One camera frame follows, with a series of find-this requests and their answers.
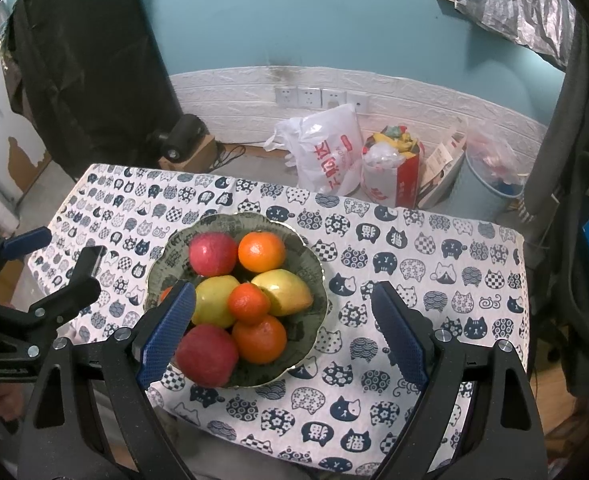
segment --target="trash can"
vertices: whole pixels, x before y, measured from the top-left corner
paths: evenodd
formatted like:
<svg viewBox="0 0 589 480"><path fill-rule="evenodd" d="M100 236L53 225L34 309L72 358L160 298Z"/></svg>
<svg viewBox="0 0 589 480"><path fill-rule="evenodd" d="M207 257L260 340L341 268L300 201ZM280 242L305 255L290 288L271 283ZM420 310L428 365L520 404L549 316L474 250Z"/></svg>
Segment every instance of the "trash can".
<svg viewBox="0 0 589 480"><path fill-rule="evenodd" d="M494 222L498 214L523 192L523 186L514 185L513 188L515 194L506 194L490 186L471 166L466 152L449 198L437 208L449 216Z"/></svg>

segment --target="table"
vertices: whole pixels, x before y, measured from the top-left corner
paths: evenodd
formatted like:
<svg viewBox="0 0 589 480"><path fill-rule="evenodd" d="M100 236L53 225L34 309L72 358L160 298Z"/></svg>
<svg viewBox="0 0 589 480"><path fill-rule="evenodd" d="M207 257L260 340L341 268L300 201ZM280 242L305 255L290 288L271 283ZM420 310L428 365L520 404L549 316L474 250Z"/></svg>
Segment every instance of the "table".
<svg viewBox="0 0 589 480"><path fill-rule="evenodd" d="M322 260L331 310L303 365L267 386L202 388L169 365L147 393L175 416L276 458L371 474L418 398L372 316L379 280L465 342L510 339L525 365L523 238L486 222L242 178L95 164L50 223L51 245L28 265L49 294L67 284L84 246L105 245L101 295L73 321L81 341L103 340L140 318L147 272L175 230L237 211L285 222L306 239ZM471 383L462 384L433 466L451 458L470 396Z"/></svg>

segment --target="orange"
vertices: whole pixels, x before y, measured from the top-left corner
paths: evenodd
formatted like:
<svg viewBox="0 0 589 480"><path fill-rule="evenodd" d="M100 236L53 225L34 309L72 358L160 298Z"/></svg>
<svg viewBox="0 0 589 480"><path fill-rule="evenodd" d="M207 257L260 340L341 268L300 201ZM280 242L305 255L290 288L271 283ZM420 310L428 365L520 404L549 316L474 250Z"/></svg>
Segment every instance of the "orange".
<svg viewBox="0 0 589 480"><path fill-rule="evenodd" d="M228 310L239 321L257 324L270 310L268 298L257 285L241 283L228 296Z"/></svg>
<svg viewBox="0 0 589 480"><path fill-rule="evenodd" d="M253 232L241 238L239 262L252 272L278 269L286 260L283 240L268 231Z"/></svg>
<svg viewBox="0 0 589 480"><path fill-rule="evenodd" d="M287 344L286 328L270 314L255 325L237 321L232 327L232 338L241 358L257 365L277 359Z"/></svg>
<svg viewBox="0 0 589 480"><path fill-rule="evenodd" d="M166 296L170 293L171 290L172 287L169 286L163 292L161 292L161 295L159 296L159 303L163 303L163 300L165 300Z"/></svg>

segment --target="wall socket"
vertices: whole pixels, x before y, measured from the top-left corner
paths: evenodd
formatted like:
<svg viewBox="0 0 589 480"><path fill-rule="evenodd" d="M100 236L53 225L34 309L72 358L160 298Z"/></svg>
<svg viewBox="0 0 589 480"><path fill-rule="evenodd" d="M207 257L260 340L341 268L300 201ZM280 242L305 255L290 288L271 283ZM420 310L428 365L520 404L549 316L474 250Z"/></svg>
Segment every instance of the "wall socket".
<svg viewBox="0 0 589 480"><path fill-rule="evenodd" d="M354 105L354 110L358 114L366 114L368 112L368 94L361 94L359 92L348 92L346 96L348 103Z"/></svg>
<svg viewBox="0 0 589 480"><path fill-rule="evenodd" d="M299 108L321 108L321 88L299 88Z"/></svg>
<svg viewBox="0 0 589 480"><path fill-rule="evenodd" d="M276 103L283 108L298 108L299 94L296 86L275 86Z"/></svg>
<svg viewBox="0 0 589 480"><path fill-rule="evenodd" d="M327 88L321 90L321 104L326 110L344 105L345 102L345 90L330 90Z"/></svg>

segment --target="fruit bowl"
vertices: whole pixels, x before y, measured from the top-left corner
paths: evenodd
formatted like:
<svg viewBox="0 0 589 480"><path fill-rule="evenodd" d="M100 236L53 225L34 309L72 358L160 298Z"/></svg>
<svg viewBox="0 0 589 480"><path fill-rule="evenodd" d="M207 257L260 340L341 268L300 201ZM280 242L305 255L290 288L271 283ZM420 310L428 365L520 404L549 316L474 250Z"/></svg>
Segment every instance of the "fruit bowl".
<svg viewBox="0 0 589 480"><path fill-rule="evenodd" d="M286 327L288 342L284 352L275 361L266 365L256 365L239 360L225 388L271 383L287 370L296 368L308 356L327 313L324 272L316 254L306 246L296 231L286 224L271 221L257 213L215 214L201 218L187 229L175 232L168 240L163 255L153 264L148 275L148 296L144 310L157 306L161 292L174 285L177 280L188 280L194 286L204 280L194 272L188 258L188 245L197 234L223 232L232 236L238 243L244 235L253 231L270 231L283 240L287 256L282 269L293 272L308 285L314 302L302 312L279 318ZM237 265L232 275L243 283L250 281L255 274Z"/></svg>

